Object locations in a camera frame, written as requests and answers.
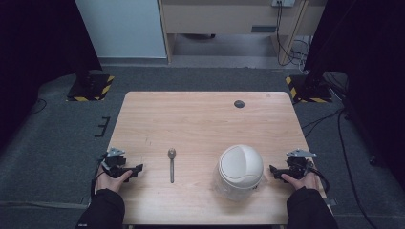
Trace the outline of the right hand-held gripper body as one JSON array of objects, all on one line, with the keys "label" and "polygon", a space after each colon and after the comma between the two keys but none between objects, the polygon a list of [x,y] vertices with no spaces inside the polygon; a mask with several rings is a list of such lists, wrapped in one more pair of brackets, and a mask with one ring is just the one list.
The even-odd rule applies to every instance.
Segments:
[{"label": "right hand-held gripper body", "polygon": [[295,179],[301,179],[313,167],[312,158],[317,157],[317,154],[296,149],[287,153],[288,168],[282,171],[282,174],[287,174]]}]

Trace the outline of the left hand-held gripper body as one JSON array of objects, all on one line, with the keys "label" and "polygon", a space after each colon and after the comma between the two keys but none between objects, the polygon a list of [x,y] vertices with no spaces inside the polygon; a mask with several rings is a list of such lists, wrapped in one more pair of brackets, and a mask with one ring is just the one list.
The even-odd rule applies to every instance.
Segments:
[{"label": "left hand-held gripper body", "polygon": [[125,152],[118,148],[112,147],[107,151],[101,160],[103,171],[110,177],[120,177],[127,171],[131,171],[131,177],[136,175],[135,168],[124,168],[126,158],[123,156]]}]

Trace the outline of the metal spoon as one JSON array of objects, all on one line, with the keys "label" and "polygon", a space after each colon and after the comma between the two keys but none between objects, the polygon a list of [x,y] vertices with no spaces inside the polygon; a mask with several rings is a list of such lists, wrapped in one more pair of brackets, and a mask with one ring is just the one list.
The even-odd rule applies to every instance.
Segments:
[{"label": "metal spoon", "polygon": [[174,159],[176,157],[176,150],[171,148],[168,150],[168,157],[170,159],[170,182],[174,182]]}]

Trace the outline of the person's right hand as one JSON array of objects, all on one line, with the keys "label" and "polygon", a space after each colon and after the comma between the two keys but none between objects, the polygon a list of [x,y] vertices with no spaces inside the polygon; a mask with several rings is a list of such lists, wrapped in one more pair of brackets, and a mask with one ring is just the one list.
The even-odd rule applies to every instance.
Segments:
[{"label": "person's right hand", "polygon": [[315,173],[307,173],[301,179],[296,179],[287,174],[282,174],[281,178],[284,179],[289,184],[291,184],[296,190],[299,190],[303,187],[306,187],[307,189],[314,189],[314,190],[319,189],[319,183],[318,183]]}]

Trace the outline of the person's left hand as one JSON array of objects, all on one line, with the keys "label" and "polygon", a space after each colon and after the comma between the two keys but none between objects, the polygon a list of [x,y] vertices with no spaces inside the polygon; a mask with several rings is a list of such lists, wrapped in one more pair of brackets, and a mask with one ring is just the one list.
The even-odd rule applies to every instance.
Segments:
[{"label": "person's left hand", "polygon": [[102,189],[109,189],[113,192],[118,193],[121,185],[126,179],[128,179],[132,174],[132,171],[127,171],[123,175],[117,178],[110,177],[107,175],[102,166],[99,166],[96,173],[96,183],[95,183],[95,192]]}]

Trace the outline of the black stand base with hazard stripes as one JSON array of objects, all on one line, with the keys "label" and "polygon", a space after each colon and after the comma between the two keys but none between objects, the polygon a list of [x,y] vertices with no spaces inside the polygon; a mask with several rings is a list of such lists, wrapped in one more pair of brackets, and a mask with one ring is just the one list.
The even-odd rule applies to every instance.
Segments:
[{"label": "black stand base with hazard stripes", "polygon": [[298,102],[331,102],[329,85],[321,79],[312,79],[304,74],[294,74],[286,78],[294,103]]},{"label": "black stand base with hazard stripes", "polygon": [[85,85],[76,80],[67,94],[68,101],[99,101],[103,100],[110,87],[114,77],[109,74],[92,74],[90,83]]}]

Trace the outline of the black curtain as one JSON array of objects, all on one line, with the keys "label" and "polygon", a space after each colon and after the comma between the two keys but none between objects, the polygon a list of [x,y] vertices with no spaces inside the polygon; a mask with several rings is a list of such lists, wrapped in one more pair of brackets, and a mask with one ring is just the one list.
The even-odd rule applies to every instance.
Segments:
[{"label": "black curtain", "polygon": [[405,190],[405,0],[327,0],[306,69],[349,79],[349,110]]},{"label": "black curtain", "polygon": [[0,149],[43,84],[100,68],[75,0],[0,0]]}]

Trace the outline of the white panel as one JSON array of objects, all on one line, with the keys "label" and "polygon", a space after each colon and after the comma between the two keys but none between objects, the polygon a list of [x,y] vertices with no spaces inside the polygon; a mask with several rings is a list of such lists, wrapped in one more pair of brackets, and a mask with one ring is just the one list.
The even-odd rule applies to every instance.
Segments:
[{"label": "white panel", "polygon": [[166,57],[158,0],[75,2],[98,57]]}]

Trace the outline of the beige wooden cabinet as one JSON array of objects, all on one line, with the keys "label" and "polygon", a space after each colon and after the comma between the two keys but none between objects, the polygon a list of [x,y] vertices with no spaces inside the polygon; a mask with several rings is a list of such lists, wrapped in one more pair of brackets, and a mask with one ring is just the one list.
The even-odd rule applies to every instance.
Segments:
[{"label": "beige wooden cabinet", "polygon": [[272,0],[158,0],[167,58],[178,34],[268,34],[286,64],[297,36],[313,36],[328,0],[295,0],[292,8]]}]

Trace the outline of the white power strip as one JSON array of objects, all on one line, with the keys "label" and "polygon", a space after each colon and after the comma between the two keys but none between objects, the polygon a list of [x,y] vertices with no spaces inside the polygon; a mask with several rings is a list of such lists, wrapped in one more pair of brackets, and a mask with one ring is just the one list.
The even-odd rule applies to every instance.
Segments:
[{"label": "white power strip", "polygon": [[295,4],[295,0],[272,0],[272,7],[292,8]]}]

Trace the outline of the black bracket on floor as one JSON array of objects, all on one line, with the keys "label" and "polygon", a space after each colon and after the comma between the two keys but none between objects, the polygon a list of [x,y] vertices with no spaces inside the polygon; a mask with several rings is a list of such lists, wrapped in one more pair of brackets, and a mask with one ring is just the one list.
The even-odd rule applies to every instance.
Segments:
[{"label": "black bracket on floor", "polygon": [[108,128],[108,125],[110,123],[111,117],[110,116],[103,116],[102,119],[104,122],[102,124],[98,125],[98,128],[101,130],[99,134],[96,134],[96,137],[104,137],[106,130]]}]

